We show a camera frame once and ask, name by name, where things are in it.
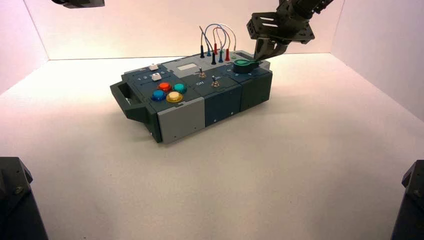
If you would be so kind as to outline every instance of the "display screen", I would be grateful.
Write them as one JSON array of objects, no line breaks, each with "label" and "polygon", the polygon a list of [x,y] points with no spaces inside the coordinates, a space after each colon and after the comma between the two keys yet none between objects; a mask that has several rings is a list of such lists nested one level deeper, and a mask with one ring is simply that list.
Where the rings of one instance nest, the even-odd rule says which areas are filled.
[{"label": "display screen", "polygon": [[184,70],[195,68],[195,67],[197,67],[196,64],[190,63],[190,64],[187,64],[187,65],[179,66],[179,67],[177,67],[177,69],[179,69],[180,71],[184,71]]}]

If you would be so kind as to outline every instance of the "control box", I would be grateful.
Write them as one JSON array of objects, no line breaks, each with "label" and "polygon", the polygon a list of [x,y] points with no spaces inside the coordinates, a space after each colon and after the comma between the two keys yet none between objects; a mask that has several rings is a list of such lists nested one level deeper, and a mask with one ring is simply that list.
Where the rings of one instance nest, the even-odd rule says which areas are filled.
[{"label": "control box", "polygon": [[236,51],[211,64],[200,54],[124,73],[110,89],[128,119],[145,124],[156,142],[181,139],[270,98],[273,73],[268,61],[248,73],[234,61],[253,61]]}]

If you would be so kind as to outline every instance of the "small white button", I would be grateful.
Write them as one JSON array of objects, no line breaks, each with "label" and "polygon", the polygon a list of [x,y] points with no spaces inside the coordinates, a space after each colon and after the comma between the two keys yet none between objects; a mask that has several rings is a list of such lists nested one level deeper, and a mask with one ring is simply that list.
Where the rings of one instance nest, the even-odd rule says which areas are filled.
[{"label": "small white button", "polygon": [[158,67],[157,64],[152,64],[152,65],[148,66],[148,69],[150,69],[150,71],[155,71],[155,70],[158,70],[159,67]]},{"label": "small white button", "polygon": [[162,79],[162,77],[161,77],[161,75],[160,75],[159,73],[153,73],[153,74],[151,75],[151,79],[152,79],[153,81],[159,81],[159,80],[161,80],[161,79]]}]

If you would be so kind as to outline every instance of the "black equipment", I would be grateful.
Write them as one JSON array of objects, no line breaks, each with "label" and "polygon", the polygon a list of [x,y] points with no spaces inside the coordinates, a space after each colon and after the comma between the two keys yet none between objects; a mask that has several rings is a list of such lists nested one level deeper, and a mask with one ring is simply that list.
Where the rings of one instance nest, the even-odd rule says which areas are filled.
[{"label": "black equipment", "polygon": [[402,179],[405,187],[392,240],[424,239],[424,160],[417,160]]},{"label": "black equipment", "polygon": [[52,0],[68,9],[95,8],[105,6],[105,0]]},{"label": "black equipment", "polygon": [[0,157],[0,240],[48,240],[32,181],[18,157]]}]

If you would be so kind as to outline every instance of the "white backdrop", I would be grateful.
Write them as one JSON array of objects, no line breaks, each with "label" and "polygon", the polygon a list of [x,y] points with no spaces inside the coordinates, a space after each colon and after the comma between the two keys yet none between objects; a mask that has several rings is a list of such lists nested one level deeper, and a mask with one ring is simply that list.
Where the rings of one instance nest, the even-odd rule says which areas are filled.
[{"label": "white backdrop", "polygon": [[424,120],[424,1],[346,0],[332,53]]},{"label": "white backdrop", "polygon": [[23,0],[0,0],[0,94],[47,60]]},{"label": "white backdrop", "polygon": [[[288,53],[328,53],[344,0],[311,21],[316,39]],[[199,25],[234,28],[237,48],[252,52],[246,24],[252,13],[274,12],[278,0],[106,0],[105,7],[67,9],[50,0],[25,0],[50,59],[187,56],[200,51]]]}]

